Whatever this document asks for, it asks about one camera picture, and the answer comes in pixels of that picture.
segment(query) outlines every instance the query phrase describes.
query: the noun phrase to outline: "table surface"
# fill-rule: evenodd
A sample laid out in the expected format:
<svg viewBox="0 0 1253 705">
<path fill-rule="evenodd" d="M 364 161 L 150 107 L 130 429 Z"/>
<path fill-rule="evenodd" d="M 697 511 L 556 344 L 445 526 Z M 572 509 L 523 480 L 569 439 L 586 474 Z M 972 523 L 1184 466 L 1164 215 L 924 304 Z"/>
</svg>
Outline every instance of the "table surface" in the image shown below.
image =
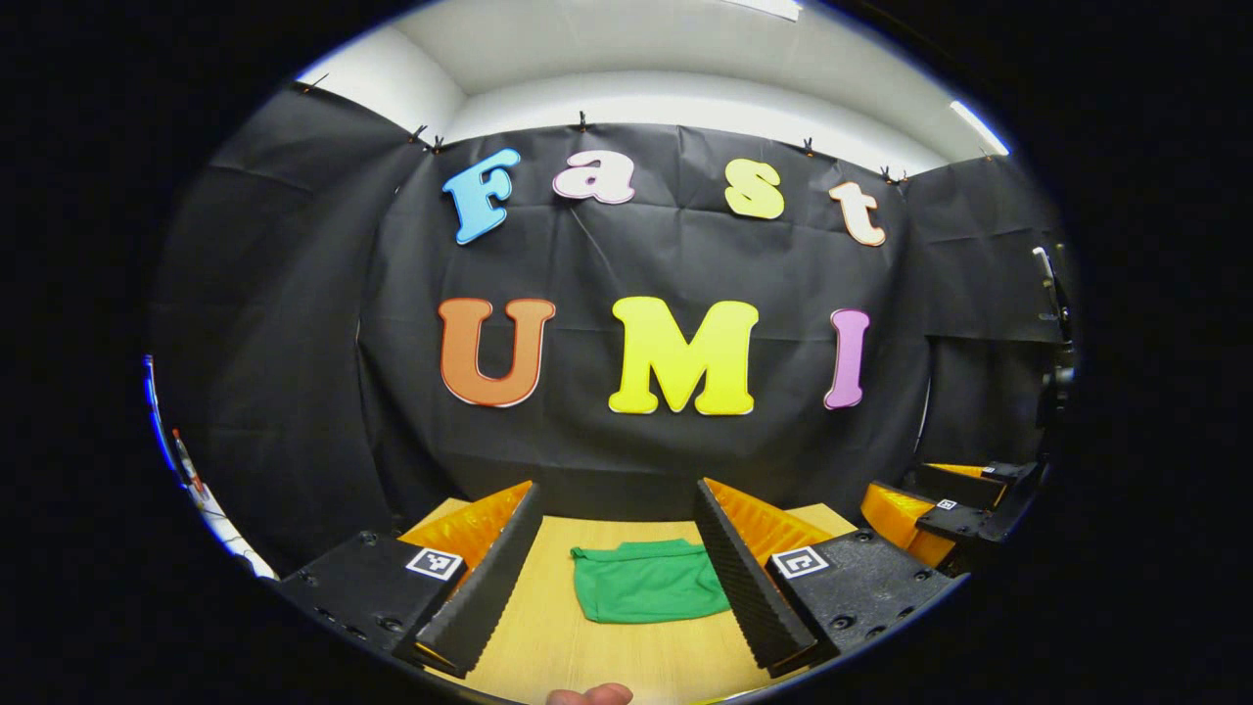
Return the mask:
<svg viewBox="0 0 1253 705">
<path fill-rule="evenodd" d="M 416 526 L 465 507 L 447 500 Z M 833 536 L 856 527 L 824 505 L 789 510 Z M 694 522 L 599 522 L 544 517 L 514 594 L 475 670 L 436 676 L 525 704 L 549 691 L 585 691 L 620 682 L 632 705 L 692 705 L 720 700 L 796 677 L 772 679 L 753 661 L 728 610 L 698 620 L 653 625 L 601 625 L 583 616 L 574 594 L 571 547 L 613 550 L 624 541 L 685 538 L 703 543 Z"/>
</svg>

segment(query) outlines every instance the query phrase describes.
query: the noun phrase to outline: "yellow letter m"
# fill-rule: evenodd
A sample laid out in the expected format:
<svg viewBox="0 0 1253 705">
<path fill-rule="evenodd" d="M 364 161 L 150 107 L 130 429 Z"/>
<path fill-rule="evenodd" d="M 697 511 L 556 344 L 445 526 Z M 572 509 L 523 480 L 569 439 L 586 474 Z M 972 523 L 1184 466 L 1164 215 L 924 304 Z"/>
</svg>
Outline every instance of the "yellow letter m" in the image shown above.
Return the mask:
<svg viewBox="0 0 1253 705">
<path fill-rule="evenodd" d="M 753 411 L 748 394 L 748 333 L 757 323 L 757 308 L 743 301 L 718 301 L 709 307 L 692 342 L 674 322 L 665 301 L 632 296 L 614 303 L 614 317 L 625 327 L 623 382 L 609 397 L 619 414 L 652 414 L 657 396 L 648 391 L 649 372 L 674 413 L 682 412 L 702 376 L 704 392 L 697 412 L 736 417 Z"/>
</svg>

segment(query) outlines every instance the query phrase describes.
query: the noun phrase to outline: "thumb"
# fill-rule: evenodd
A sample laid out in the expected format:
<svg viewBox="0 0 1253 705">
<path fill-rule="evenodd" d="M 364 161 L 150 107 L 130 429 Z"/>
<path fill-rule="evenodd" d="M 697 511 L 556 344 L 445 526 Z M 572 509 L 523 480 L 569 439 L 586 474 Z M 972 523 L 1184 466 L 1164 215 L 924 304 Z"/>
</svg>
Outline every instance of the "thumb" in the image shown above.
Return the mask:
<svg viewBox="0 0 1253 705">
<path fill-rule="evenodd" d="M 588 700 L 588 696 L 573 690 L 554 690 L 549 692 L 544 705 L 591 705 L 591 701 Z"/>
<path fill-rule="evenodd" d="M 588 696 L 590 705 L 626 705 L 635 697 L 635 694 L 620 682 L 600 684 L 584 695 Z"/>
</svg>

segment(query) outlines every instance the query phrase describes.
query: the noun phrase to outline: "orange letter u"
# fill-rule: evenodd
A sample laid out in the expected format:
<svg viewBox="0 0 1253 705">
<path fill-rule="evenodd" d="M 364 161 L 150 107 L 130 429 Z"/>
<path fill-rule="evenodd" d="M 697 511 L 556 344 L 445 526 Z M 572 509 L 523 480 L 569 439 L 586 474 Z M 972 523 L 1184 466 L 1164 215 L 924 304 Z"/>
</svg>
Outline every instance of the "orange letter u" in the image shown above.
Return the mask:
<svg viewBox="0 0 1253 705">
<path fill-rule="evenodd" d="M 525 402 L 540 382 L 544 321 L 556 314 L 556 306 L 543 298 L 515 298 L 505 306 L 505 314 L 514 318 L 514 366 L 507 376 L 491 379 L 479 372 L 479 332 L 491 316 L 491 303 L 482 298 L 440 303 L 440 374 L 449 392 L 467 404 L 512 407 Z"/>
</svg>

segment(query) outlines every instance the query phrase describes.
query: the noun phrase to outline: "blue letter f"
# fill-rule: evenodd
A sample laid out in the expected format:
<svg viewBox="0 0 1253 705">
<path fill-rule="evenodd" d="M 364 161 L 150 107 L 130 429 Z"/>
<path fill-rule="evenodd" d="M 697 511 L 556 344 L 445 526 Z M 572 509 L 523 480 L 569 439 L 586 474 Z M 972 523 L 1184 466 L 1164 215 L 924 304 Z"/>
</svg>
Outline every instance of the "blue letter f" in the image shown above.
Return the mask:
<svg viewBox="0 0 1253 705">
<path fill-rule="evenodd" d="M 492 208 L 489 195 L 504 200 L 512 193 L 509 174 L 501 167 L 512 167 L 523 160 L 515 149 L 501 149 L 469 169 L 450 178 L 444 192 L 452 194 L 452 203 L 461 218 L 457 244 L 465 244 L 489 229 L 505 222 L 505 209 Z"/>
</svg>

